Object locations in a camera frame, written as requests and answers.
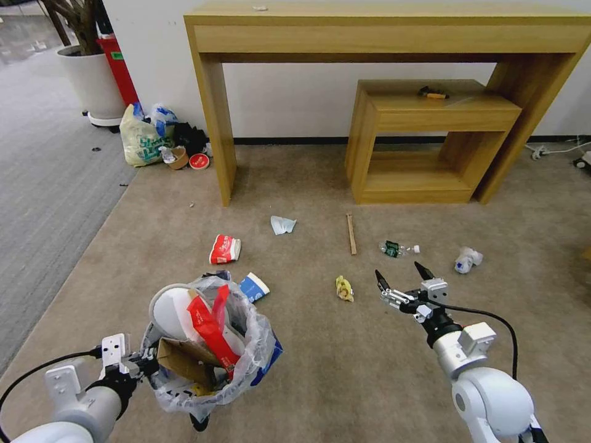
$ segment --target wooden side table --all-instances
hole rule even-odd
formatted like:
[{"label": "wooden side table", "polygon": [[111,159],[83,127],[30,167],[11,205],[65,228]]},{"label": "wooden side table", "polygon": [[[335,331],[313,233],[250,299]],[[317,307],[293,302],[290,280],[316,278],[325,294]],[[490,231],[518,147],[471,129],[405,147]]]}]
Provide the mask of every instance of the wooden side table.
[{"label": "wooden side table", "polygon": [[523,111],[476,189],[486,203],[591,39],[591,15],[514,2],[212,1],[185,25],[225,206],[236,154],[223,63],[496,63],[487,89]]},{"label": "wooden side table", "polygon": [[[450,97],[419,96],[427,85]],[[469,201],[520,112],[474,80],[359,81],[345,160],[355,201]],[[374,152],[380,132],[442,130],[440,152]]]}]

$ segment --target green bottle label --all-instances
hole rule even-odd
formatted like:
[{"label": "green bottle label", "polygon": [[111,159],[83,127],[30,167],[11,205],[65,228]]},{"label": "green bottle label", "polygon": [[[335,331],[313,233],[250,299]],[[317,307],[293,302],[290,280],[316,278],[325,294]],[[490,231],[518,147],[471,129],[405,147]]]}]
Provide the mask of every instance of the green bottle label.
[{"label": "green bottle label", "polygon": [[396,258],[398,253],[400,252],[400,245],[396,242],[391,242],[390,240],[386,240],[386,251],[384,254]]}]

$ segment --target yellow plastic bag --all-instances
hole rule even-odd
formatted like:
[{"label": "yellow plastic bag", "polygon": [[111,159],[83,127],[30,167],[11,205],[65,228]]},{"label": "yellow plastic bag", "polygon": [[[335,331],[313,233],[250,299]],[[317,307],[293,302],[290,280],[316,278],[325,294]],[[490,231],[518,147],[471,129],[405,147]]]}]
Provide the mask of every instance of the yellow plastic bag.
[{"label": "yellow plastic bag", "polygon": [[129,105],[119,125],[125,161],[134,167],[162,161],[158,148],[174,147],[171,137],[161,137],[156,128],[142,121],[143,112],[139,103]]}]

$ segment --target plastic bag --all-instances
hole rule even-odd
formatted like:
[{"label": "plastic bag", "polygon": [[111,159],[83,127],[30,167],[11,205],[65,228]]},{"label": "plastic bag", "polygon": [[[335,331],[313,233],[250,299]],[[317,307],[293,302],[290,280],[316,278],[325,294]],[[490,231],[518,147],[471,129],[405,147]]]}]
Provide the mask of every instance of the plastic bag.
[{"label": "plastic bag", "polygon": [[[238,285],[230,280],[229,272],[206,274],[189,283],[187,287],[199,290],[213,305],[218,288],[224,285],[228,285],[230,289],[226,309],[231,324],[234,329],[244,333],[246,345],[244,354],[235,365],[234,376],[220,391],[211,395],[196,396],[191,393],[191,381],[161,367],[149,380],[159,405],[166,412],[186,412],[198,421],[203,421],[216,405],[228,404],[250,387],[257,385],[283,352],[269,320],[257,312]],[[143,336],[142,352],[162,336],[163,333],[150,323]]]},{"label": "plastic bag", "polygon": [[162,103],[152,106],[150,119],[160,137],[172,137],[174,125],[179,122],[175,113]]},{"label": "plastic bag", "polygon": [[139,103],[129,105],[119,128],[123,141],[125,161],[131,166],[146,166],[162,161],[160,146],[173,147],[171,137],[161,137],[156,128],[142,121],[144,115]]}]

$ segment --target red bin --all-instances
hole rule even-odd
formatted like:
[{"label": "red bin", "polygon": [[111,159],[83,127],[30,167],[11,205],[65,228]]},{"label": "red bin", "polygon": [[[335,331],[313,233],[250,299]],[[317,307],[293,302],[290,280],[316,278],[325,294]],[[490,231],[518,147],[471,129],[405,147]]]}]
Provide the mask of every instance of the red bin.
[{"label": "red bin", "polygon": [[123,60],[123,55],[121,54],[121,49],[119,48],[119,43],[117,43],[115,35],[111,34],[105,38],[97,39],[97,43],[107,56],[107,61],[109,62],[109,66],[111,66],[111,71],[113,72],[113,76],[115,77],[119,92],[121,92],[121,97],[125,104],[131,105],[139,102],[134,84],[129,76],[129,71],[127,70],[125,60]]}]

